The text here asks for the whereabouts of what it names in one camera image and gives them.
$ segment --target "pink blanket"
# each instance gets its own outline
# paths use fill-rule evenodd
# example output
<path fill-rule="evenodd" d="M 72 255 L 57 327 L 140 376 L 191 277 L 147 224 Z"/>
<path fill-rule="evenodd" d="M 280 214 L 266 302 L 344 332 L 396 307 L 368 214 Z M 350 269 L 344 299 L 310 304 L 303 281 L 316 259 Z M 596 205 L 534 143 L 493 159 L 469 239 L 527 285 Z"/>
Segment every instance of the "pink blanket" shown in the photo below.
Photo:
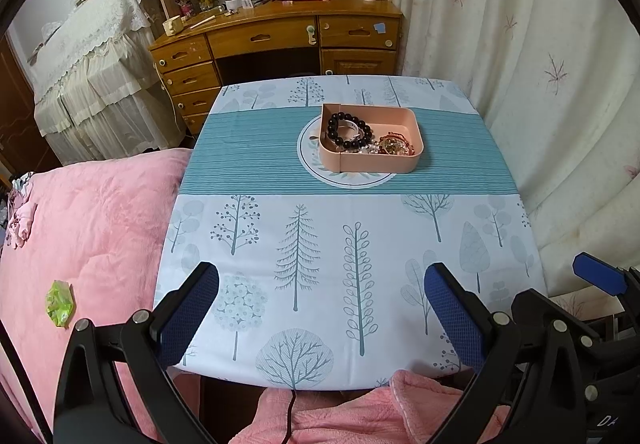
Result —
<path fill-rule="evenodd" d="M 190 156 L 191 150 L 176 148 L 74 164 L 31 179 L 30 200 L 38 208 L 24 246 L 2 253 L 0 319 L 50 426 L 70 329 L 56 328 L 47 316 L 47 291 L 54 280 L 71 284 L 77 310 L 70 326 L 83 317 L 96 325 L 122 323 L 138 309 L 152 309 L 162 245 Z M 20 402 L 17 379 L 2 358 L 0 380 Z M 129 373 L 121 368 L 120 377 L 141 428 L 155 437 Z M 197 413 L 199 376 L 178 379 Z"/>
<path fill-rule="evenodd" d="M 389 386 L 340 403 L 329 392 L 298 392 L 291 444 L 423 444 L 440 427 L 462 395 L 433 379 L 398 370 Z M 250 426 L 229 444 L 280 444 L 287 432 L 289 390 L 268 388 Z M 495 437 L 509 408 L 500 407 L 480 442 Z"/>

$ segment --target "table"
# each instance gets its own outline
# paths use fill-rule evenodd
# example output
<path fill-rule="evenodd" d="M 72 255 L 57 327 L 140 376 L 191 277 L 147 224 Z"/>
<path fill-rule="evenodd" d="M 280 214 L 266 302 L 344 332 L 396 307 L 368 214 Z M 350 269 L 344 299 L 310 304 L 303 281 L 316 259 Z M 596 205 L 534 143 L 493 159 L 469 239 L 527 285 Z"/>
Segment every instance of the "table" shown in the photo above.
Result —
<path fill-rule="evenodd" d="M 405 175 L 334 174 L 318 157 L 323 102 L 410 107 L 426 146 Z M 522 201 L 452 82 L 321 76 L 224 87 L 186 170 L 156 303 L 200 261 L 218 297 L 178 366 L 299 390 L 384 384 L 461 363 L 431 310 L 442 261 L 490 310 L 546 294 Z"/>

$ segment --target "desk drawer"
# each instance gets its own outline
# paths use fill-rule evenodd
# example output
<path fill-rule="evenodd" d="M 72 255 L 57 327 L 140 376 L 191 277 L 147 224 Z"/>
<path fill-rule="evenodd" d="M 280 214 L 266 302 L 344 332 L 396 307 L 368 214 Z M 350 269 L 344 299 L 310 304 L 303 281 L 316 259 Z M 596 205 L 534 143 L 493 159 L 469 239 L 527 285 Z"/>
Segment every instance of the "desk drawer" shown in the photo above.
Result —
<path fill-rule="evenodd" d="M 207 38 L 204 34 L 159 47 L 151 51 L 151 54 L 156 60 L 158 70 L 163 74 L 194 63 L 211 60 Z"/>
<path fill-rule="evenodd" d="M 187 127 L 189 128 L 191 134 L 200 134 L 200 131 L 204 126 L 204 122 L 207 120 L 207 116 L 209 116 L 209 113 L 195 114 L 193 116 L 184 117 L 184 122 L 187 124 Z"/>
<path fill-rule="evenodd" d="M 306 28 L 314 28 L 312 39 Z M 243 26 L 233 26 L 207 34 L 216 58 L 289 47 L 309 47 L 318 44 L 315 17 L 262 20 Z"/>
<path fill-rule="evenodd" d="M 322 47 L 396 50 L 399 25 L 398 18 L 319 17 L 320 43 Z"/>
<path fill-rule="evenodd" d="M 220 87 L 197 90 L 196 92 L 187 92 L 187 94 L 174 96 L 172 100 L 183 116 L 203 114 L 211 110 L 219 92 Z"/>
<path fill-rule="evenodd" d="M 211 62 L 172 70 L 164 74 L 163 79 L 172 96 L 220 86 L 216 69 Z"/>

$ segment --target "box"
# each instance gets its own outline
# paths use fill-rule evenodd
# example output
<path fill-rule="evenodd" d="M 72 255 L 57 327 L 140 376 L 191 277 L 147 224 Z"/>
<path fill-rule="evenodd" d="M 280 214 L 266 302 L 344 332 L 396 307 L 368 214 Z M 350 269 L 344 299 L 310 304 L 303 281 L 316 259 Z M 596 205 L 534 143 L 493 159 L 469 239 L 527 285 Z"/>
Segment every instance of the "box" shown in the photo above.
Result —
<path fill-rule="evenodd" d="M 335 145 L 327 135 L 327 126 L 332 114 L 344 112 L 366 122 L 375 139 L 389 132 L 402 134 L 414 145 L 414 155 L 387 155 L 384 153 L 336 152 Z M 409 173 L 415 169 L 424 151 L 418 122 L 412 110 L 398 107 L 376 107 L 369 105 L 322 105 L 320 123 L 320 160 L 325 168 L 335 173 L 354 171 L 361 173 Z"/>

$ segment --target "black cable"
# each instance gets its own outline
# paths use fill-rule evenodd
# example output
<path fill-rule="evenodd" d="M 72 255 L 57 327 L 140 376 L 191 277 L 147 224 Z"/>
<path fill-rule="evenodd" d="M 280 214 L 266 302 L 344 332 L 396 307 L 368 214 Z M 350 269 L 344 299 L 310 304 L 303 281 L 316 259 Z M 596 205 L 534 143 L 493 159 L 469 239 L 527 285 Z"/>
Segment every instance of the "black cable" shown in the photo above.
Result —
<path fill-rule="evenodd" d="M 284 436 L 284 440 L 282 441 L 282 444 L 287 444 L 287 442 L 289 442 L 289 439 L 291 438 L 291 433 L 293 433 L 293 430 L 291 429 L 291 419 L 292 419 L 291 410 L 293 410 L 293 403 L 295 401 L 296 401 L 296 391 L 292 390 L 291 402 L 289 403 L 289 410 L 287 410 L 287 434 Z"/>

